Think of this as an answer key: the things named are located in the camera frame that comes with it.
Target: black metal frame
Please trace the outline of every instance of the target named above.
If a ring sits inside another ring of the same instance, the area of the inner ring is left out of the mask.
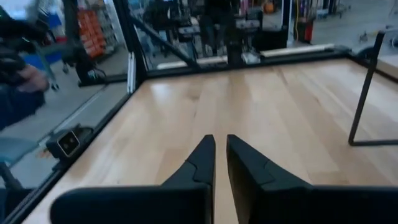
[[[375,72],[377,72],[377,61],[380,53],[380,49],[384,40],[384,36],[386,32],[391,32],[392,30],[380,31],[377,34],[376,41],[373,46],[373,54],[369,62],[368,72],[366,73],[366,78],[363,83],[361,96],[359,97],[358,106],[355,111],[355,116],[353,120],[353,124],[351,126],[351,131],[349,132],[348,143],[350,146],[392,146],[398,145],[398,139],[383,139],[383,140],[364,140],[364,141],[355,141],[355,134],[358,130],[359,121],[361,119],[361,115],[363,112],[363,108],[365,106],[366,97],[368,95],[369,87],[372,82],[372,77]],[[395,81],[396,78],[392,76],[387,76],[388,79]]]
[[[126,41],[126,46],[129,52],[133,52],[136,58],[136,90],[140,87],[140,85],[145,81],[153,78],[167,78],[167,77],[176,77],[182,75],[193,75],[198,73],[214,73],[231,69],[240,69],[240,68],[230,68],[230,67],[196,67],[196,69],[192,67],[182,67],[182,68],[171,68],[166,70],[154,70],[147,72],[146,65],[144,62],[144,54],[142,52],[142,47],[140,45],[137,33],[135,32],[135,27],[131,24],[131,20],[129,17],[129,8],[125,0],[114,0],[114,5],[116,11],[119,15],[119,21],[123,30],[124,38]],[[375,43],[375,51],[377,54],[379,52],[379,48],[381,46],[382,38],[384,37],[384,33],[381,32]],[[357,110],[356,119],[354,119],[352,134],[350,134],[349,143],[352,146],[360,146],[360,145],[368,145],[375,146],[380,145],[380,143],[386,145],[391,143],[397,143],[397,140],[385,140],[385,141],[365,141],[363,142],[354,142],[353,137],[356,129],[358,128],[359,119],[361,116],[361,111],[364,105],[364,101],[366,99],[366,93],[368,92],[371,78],[374,72],[381,74],[382,72],[376,69],[377,65],[377,56],[375,56],[371,62],[367,62],[361,58],[357,58],[352,52],[347,48],[335,47],[334,49],[327,49],[319,52],[311,52],[311,53],[302,53],[295,55],[283,55],[278,57],[270,57],[264,63],[255,64],[255,65],[246,65],[241,68],[254,68],[254,67],[264,67],[264,66],[273,66],[273,65],[283,65],[287,63],[303,63],[303,62],[312,62],[316,60],[331,60],[336,58],[347,58],[352,60],[364,67],[368,68],[368,74],[366,75],[366,81],[364,84],[363,94],[361,94],[361,99],[359,101],[360,110]],[[390,78],[388,74],[383,73],[386,78]],[[84,143],[79,149],[78,153],[72,158],[69,164],[66,166],[62,166],[62,169],[56,169],[54,172],[35,190],[33,190],[20,204],[19,206],[6,218],[3,224],[8,223],[21,223],[29,214],[33,211],[33,209],[39,204],[39,202],[46,196],[46,194],[51,190],[51,188],[61,179],[61,177],[68,171],[68,169],[72,166],[72,164],[84,153],[84,151],[88,148],[88,146],[95,140],[97,135],[103,130],[103,128],[112,120],[112,118],[117,114],[117,112],[123,107],[123,105],[128,101],[128,99],[133,94],[127,94],[120,102],[103,118],[100,124],[95,127],[93,134],[90,136],[89,140]]]

